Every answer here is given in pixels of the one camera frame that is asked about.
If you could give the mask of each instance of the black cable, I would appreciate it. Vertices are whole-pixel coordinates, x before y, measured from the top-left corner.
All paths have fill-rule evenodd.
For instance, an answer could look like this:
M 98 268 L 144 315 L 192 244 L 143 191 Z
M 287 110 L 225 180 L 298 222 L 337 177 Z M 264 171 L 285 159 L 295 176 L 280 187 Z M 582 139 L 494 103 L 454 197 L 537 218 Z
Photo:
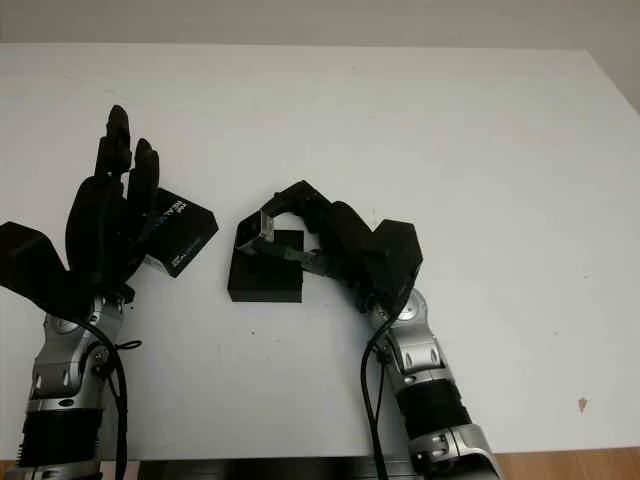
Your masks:
M 116 346 L 109 340 L 102 330 L 95 325 L 78 318 L 65 319 L 90 332 L 107 349 L 109 361 L 113 363 L 113 368 L 118 380 L 119 394 L 115 396 L 116 409 L 118 411 L 118 431 L 116 438 L 116 480 L 123 480 L 127 468 L 127 380 L 125 378 L 124 367 L 120 354 Z
M 382 406 L 382 390 L 384 389 L 384 363 L 380 362 L 380 384 L 378 386 L 378 400 L 376 401 L 376 428 L 380 419 L 380 407 Z
M 378 425 L 376 423 L 373 407 L 371 406 L 371 398 L 369 396 L 369 387 L 367 386 L 367 363 L 371 352 L 377 348 L 378 340 L 391 328 L 393 322 L 395 322 L 396 316 L 390 315 L 373 336 L 367 342 L 367 346 L 362 354 L 362 361 L 360 362 L 360 387 L 362 388 L 362 398 L 364 400 L 364 407 L 367 412 L 367 420 L 369 422 L 369 431 L 371 432 L 371 443 L 373 444 L 373 459 L 376 464 L 376 472 L 379 480 L 389 480 L 387 474 L 387 467 L 384 463 L 384 455 L 382 454 L 382 446 L 380 444 L 380 436 L 378 435 Z

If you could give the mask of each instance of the robotic arm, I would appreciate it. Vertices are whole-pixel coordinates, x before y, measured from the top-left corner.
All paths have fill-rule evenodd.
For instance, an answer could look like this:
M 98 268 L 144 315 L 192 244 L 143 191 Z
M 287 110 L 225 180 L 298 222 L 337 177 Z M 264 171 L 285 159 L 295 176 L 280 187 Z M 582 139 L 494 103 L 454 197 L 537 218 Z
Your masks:
M 273 242 L 273 219 L 290 212 L 317 233 L 321 250 L 303 252 Z M 383 220 L 373 231 L 349 205 L 329 202 L 305 181 L 276 193 L 240 222 L 235 248 L 247 255 L 299 262 L 306 271 L 345 283 L 375 334 L 367 343 L 361 381 L 378 476 L 387 478 L 366 386 L 372 352 L 385 358 L 409 436 L 414 469 L 427 478 L 502 479 L 479 426 L 462 405 L 442 349 L 427 323 L 427 304 L 413 288 L 422 254 L 412 224 Z
M 177 276 L 218 229 L 210 211 L 158 187 L 158 154 L 146 140 L 130 170 L 131 156 L 129 120 L 115 106 L 94 174 L 80 185 L 67 221 L 69 270 L 44 234 L 0 226 L 0 285 L 46 312 L 18 468 L 7 480 L 102 478 L 96 446 L 105 383 L 118 411 L 116 478 L 124 476 L 127 388 L 118 350 L 141 343 L 114 344 L 135 294 L 126 282 L 147 255 Z

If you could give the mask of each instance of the black box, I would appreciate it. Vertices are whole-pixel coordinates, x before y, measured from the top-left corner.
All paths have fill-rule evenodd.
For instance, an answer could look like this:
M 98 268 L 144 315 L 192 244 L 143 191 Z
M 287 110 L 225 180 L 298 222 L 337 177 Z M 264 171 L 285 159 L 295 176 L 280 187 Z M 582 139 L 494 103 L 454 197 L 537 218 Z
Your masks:
M 155 209 L 160 213 L 147 244 L 147 263 L 177 277 L 218 231 L 213 213 L 163 188 Z
M 275 230 L 274 243 L 303 250 L 304 232 Z M 302 267 L 298 262 L 234 249 L 227 289 L 234 302 L 300 303 Z

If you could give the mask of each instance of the white tabletop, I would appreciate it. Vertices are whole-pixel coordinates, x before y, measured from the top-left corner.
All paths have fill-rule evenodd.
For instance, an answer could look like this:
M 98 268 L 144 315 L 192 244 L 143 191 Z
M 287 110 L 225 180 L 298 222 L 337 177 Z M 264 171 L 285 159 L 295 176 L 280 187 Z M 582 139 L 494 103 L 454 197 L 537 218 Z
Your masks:
M 340 288 L 305 275 L 302 304 L 226 291 L 238 221 L 299 179 L 372 226 L 415 223 L 416 286 L 496 451 L 640 444 L 640 118 L 586 53 L 3 45 L 0 219 L 63 252 L 114 103 L 159 151 L 161 184 L 221 227 L 177 280 L 131 280 L 132 457 L 370 452 L 370 330 Z M 42 319 L 0 293 L 0 458 Z M 390 396 L 381 428 L 404 452 Z

